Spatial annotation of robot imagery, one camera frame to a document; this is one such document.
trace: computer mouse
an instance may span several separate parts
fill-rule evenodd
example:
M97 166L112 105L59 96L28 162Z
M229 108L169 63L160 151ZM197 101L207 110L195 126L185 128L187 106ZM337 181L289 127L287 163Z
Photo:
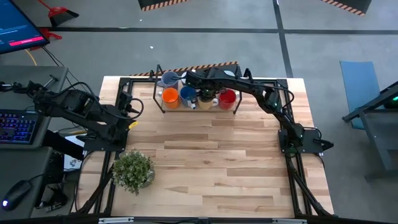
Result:
M4 196L1 206L5 211L14 210L32 188L28 180L20 180Z

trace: orange mug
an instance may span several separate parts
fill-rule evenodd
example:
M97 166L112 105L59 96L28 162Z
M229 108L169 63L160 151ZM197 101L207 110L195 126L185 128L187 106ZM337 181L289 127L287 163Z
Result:
M162 95L162 100L166 107L170 109L177 109L180 105L180 100L178 97L178 91L174 88L166 88L162 92L159 92Z

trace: gray floor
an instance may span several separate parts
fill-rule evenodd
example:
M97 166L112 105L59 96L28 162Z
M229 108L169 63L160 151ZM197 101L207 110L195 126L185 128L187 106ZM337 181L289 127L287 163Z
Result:
M38 26L49 26L36 1L18 0ZM259 28L275 29L272 0L191 0L141 12L137 1L52 0L81 16L65 23L78 27ZM398 1L373 1L366 17L319 0L279 0L285 29L398 29ZM237 60L257 77L286 77L277 34L89 33L58 32L52 51L81 81L99 92L105 75L148 72ZM396 35L287 35L294 77L304 78L315 125L335 143L325 153L326 176L335 213L341 217L398 222L396 180L368 183L364 175L381 165L364 131L351 129L340 60L373 61L380 88L397 81ZM42 50L39 65L53 65ZM0 56L0 64L32 65L24 52ZM51 129L71 126L54 120Z

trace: desk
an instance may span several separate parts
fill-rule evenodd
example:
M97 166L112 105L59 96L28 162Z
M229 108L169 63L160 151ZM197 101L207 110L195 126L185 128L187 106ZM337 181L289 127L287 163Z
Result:
M60 91L67 68L64 67L35 67L35 66L0 66L0 81L5 83L19 82L26 86L29 80L46 84L53 75L60 81L50 86L52 91ZM0 93L1 108L24 110L33 105L32 99L27 95L13 92ZM44 118L42 127L44 131L50 123L50 118ZM52 149L40 147L38 149L0 149L0 198L18 181L30 179L35 175L43 174L50 159ZM42 183L42 177L32 180L32 189L19 206L10 212L0 209L0 220L30 218L34 203Z
M101 103L114 104L119 79L104 77L99 94ZM304 81L291 78L288 84L295 94L292 107L296 122L313 126ZM156 163L156 178L138 197L117 187L112 216L294 216L285 158L277 138L279 122L263 112L254 97L244 94L236 115L162 114L152 94L153 83L134 84L132 95L142 99L145 108L137 119L139 124L129 132L126 150L137 148L151 156ZM79 207L98 185L103 157L103 152L94 152L85 162ZM302 157L308 187L324 208L333 213L322 163L314 155ZM107 197L105 190L103 204ZM300 190L298 197L304 211Z

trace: wooden table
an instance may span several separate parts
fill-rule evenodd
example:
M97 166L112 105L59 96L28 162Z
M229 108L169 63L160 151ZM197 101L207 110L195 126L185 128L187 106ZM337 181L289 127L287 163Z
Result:
M114 104L119 78L104 77L101 103ZM290 78L288 84L295 94L296 122L313 126L303 79ZM152 94L153 83L134 84L132 95L143 100L145 109L137 119L139 124L129 132L126 150L136 148L151 156L156 178L137 197L117 187L113 216L294 217L286 163L277 138L279 122L263 112L254 97L244 94L236 115L163 114ZM103 157L104 152L95 152L85 161L78 207L97 187ZM314 155L302 157L309 189L333 213L321 161ZM297 192L304 211L301 190ZM107 197L105 190L103 204Z

